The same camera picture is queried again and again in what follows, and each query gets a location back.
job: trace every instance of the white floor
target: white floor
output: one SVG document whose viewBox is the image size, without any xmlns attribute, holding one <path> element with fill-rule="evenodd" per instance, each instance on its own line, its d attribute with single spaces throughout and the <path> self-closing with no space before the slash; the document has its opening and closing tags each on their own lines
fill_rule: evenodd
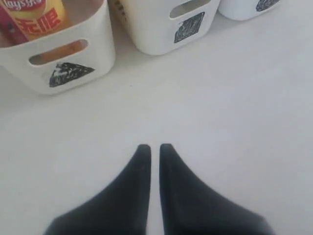
<svg viewBox="0 0 313 235">
<path fill-rule="evenodd" d="M 241 23 L 217 15 L 204 38 L 160 57 L 115 23 L 112 71 L 58 96 L 1 69 L 0 234 L 41 235 L 105 188 L 140 143 L 153 149 L 148 234 L 163 234 L 164 142 L 278 235 L 313 234 L 312 7 L 285 0 Z"/>
</svg>

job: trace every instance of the sticker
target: sticker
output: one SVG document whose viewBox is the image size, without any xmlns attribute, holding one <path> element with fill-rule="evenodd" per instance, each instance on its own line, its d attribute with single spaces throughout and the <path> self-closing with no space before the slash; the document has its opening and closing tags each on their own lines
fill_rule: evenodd
<svg viewBox="0 0 313 235">
<path fill-rule="evenodd" d="M 81 78 L 91 72 L 93 68 L 71 63 L 59 63 L 50 77 L 50 87 L 58 87 L 70 81 Z"/>
<path fill-rule="evenodd" d="M 202 20 L 204 18 L 204 14 L 205 14 L 205 12 L 201 12 L 201 13 L 185 20 L 175 34 L 174 43 L 178 43 L 178 42 L 198 33 L 200 26 L 201 26 L 201 23 L 202 23 Z"/>
<path fill-rule="evenodd" d="M 280 0 L 260 0 L 258 5 L 256 6 L 257 11 L 265 11 L 270 7 L 274 6 Z"/>
</svg>

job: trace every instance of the orange packaging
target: orange packaging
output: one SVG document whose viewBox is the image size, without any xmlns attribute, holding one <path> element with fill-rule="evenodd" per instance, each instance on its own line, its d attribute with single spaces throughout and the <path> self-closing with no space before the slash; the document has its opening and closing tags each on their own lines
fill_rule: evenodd
<svg viewBox="0 0 313 235">
<path fill-rule="evenodd" d="M 62 0 L 0 0 L 25 37 L 32 41 L 72 26 Z M 42 57 L 53 61 L 82 50 L 79 41 L 45 52 Z"/>
</svg>

